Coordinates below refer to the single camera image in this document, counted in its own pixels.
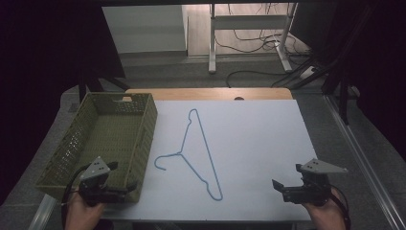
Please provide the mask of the wooden table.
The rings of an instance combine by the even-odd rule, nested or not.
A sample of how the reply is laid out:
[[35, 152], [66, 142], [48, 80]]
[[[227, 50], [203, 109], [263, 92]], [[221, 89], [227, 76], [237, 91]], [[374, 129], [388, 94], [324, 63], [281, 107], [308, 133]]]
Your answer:
[[287, 88], [148, 88], [128, 89], [127, 94], [150, 93], [159, 101], [292, 100]]

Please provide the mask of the white metal desk frame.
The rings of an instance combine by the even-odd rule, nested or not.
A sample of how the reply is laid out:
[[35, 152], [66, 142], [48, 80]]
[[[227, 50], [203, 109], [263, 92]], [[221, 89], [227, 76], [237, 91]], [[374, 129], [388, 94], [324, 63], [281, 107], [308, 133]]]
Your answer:
[[276, 51], [280, 58], [282, 67], [286, 73], [293, 69], [285, 52], [285, 42], [293, 20], [297, 4], [287, 8], [286, 14], [276, 15], [216, 15], [215, 4], [210, 5], [210, 51], [209, 51], [209, 73], [216, 71], [215, 53], [215, 32], [220, 30], [282, 30], [282, 37], [275, 42]]

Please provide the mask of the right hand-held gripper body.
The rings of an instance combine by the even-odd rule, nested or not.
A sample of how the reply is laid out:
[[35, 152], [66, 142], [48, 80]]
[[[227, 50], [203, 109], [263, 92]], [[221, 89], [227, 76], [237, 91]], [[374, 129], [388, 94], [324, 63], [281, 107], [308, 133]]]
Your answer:
[[284, 187], [282, 192], [284, 202], [324, 205], [331, 194], [328, 175], [330, 173], [348, 172], [346, 168], [341, 168], [316, 158], [303, 164], [302, 170], [301, 174], [304, 184], [298, 187]]

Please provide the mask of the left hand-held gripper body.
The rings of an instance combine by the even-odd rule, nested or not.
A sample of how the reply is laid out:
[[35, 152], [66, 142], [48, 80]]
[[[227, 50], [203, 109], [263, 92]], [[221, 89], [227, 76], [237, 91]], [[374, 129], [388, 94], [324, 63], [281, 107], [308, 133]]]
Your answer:
[[106, 183], [112, 172], [107, 164], [98, 156], [79, 177], [79, 195], [88, 206], [124, 202], [127, 190], [114, 188]]

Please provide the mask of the white cabinet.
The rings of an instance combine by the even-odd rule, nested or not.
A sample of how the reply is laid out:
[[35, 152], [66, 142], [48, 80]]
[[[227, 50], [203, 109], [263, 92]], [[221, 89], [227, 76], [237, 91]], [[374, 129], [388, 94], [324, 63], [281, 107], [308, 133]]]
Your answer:
[[104, 17], [120, 54], [185, 52], [183, 7], [103, 7]]

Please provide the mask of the long aluminium rail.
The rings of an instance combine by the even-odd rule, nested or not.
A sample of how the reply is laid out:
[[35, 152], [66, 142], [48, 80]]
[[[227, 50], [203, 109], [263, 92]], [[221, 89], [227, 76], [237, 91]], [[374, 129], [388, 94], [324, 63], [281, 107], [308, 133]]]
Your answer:
[[395, 207], [394, 201], [375, 173], [370, 161], [361, 148], [350, 126], [346, 125], [344, 120], [340, 117], [338, 105], [334, 101], [334, 97], [327, 95], [324, 96], [324, 100], [342, 135], [348, 143], [350, 151], [358, 167], [360, 168], [360, 171], [362, 174], [364, 174], [364, 177], [366, 178], [367, 183], [369, 184], [369, 187], [371, 188], [372, 193], [375, 196], [375, 199], [377, 200], [377, 203], [380, 206], [386, 220], [389, 222], [392, 230], [406, 230], [406, 220], [400, 216], [398, 209]]

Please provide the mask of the black metal stand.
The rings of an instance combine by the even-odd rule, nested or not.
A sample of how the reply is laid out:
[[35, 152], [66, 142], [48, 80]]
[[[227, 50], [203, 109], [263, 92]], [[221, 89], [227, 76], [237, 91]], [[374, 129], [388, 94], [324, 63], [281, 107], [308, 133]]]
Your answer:
[[338, 97], [338, 115], [341, 121], [347, 125], [348, 121], [348, 98], [349, 98], [349, 77], [346, 70], [346, 65], [349, 60], [351, 49], [353, 48], [356, 40], [365, 28], [371, 14], [373, 7], [367, 5], [360, 12], [354, 26], [350, 30], [348, 39], [345, 42], [344, 48], [340, 51], [332, 66], [331, 72], [328, 75], [325, 83], [322, 85], [322, 91], [325, 95], [331, 96], [337, 87], [340, 87]]
[[78, 73], [79, 81], [79, 101], [82, 102], [87, 94], [90, 92], [103, 92], [104, 88], [100, 82], [100, 79], [104, 79], [113, 85], [118, 86], [122, 90], [126, 91], [130, 86], [117, 78], [105, 74], [101, 70], [93, 67], [83, 67]]

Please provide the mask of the green plastic basket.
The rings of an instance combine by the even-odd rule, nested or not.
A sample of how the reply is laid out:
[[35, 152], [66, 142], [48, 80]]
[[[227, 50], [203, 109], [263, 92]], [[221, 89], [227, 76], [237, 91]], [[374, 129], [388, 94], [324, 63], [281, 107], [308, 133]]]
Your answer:
[[138, 188], [124, 200], [136, 203], [141, 196], [147, 161], [157, 120], [157, 108], [149, 93], [89, 93], [56, 147], [36, 188], [58, 200], [74, 173], [98, 156], [106, 163], [118, 162], [107, 185], [126, 189], [135, 181]]

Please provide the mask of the short aluminium rail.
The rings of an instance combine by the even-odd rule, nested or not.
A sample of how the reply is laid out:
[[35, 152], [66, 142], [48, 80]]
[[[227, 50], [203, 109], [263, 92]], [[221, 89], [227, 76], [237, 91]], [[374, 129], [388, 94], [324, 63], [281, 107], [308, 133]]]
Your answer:
[[60, 207], [57, 200], [45, 195], [39, 203], [28, 230], [51, 230], [60, 227]]

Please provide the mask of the white table mat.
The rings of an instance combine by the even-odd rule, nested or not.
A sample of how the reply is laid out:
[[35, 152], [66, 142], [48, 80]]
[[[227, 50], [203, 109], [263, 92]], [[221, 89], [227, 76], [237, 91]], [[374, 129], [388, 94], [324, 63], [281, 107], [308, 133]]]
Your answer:
[[[286, 203], [272, 180], [297, 186], [295, 165], [314, 158], [298, 104], [294, 100], [159, 101], [158, 119], [140, 200], [110, 205], [108, 219], [135, 221], [302, 221], [300, 205]], [[196, 108], [210, 146], [224, 198], [215, 201], [179, 158], [154, 159], [179, 149]]]

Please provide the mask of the person's left hand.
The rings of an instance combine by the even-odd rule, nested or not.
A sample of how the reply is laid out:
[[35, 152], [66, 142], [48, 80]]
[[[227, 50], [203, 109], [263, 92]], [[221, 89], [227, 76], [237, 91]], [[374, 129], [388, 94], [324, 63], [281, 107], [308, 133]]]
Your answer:
[[68, 202], [64, 230], [94, 230], [104, 208], [104, 203], [88, 206], [79, 194], [73, 194]]

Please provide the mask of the white power strip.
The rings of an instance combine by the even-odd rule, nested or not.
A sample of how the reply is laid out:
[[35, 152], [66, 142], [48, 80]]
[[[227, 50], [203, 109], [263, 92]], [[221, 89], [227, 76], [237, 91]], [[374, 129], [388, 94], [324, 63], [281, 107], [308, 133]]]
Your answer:
[[308, 78], [309, 76], [311, 76], [312, 74], [314, 74], [317, 71], [317, 68], [314, 66], [309, 66], [306, 70], [304, 70], [301, 75], [300, 78], [302, 80]]

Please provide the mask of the person's right hand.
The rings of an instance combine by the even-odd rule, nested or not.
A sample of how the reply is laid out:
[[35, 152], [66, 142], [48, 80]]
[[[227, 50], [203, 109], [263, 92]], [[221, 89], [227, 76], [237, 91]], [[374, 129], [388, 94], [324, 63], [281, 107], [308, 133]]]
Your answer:
[[329, 199], [324, 206], [305, 203], [304, 208], [317, 230], [346, 230], [342, 209], [334, 200]]

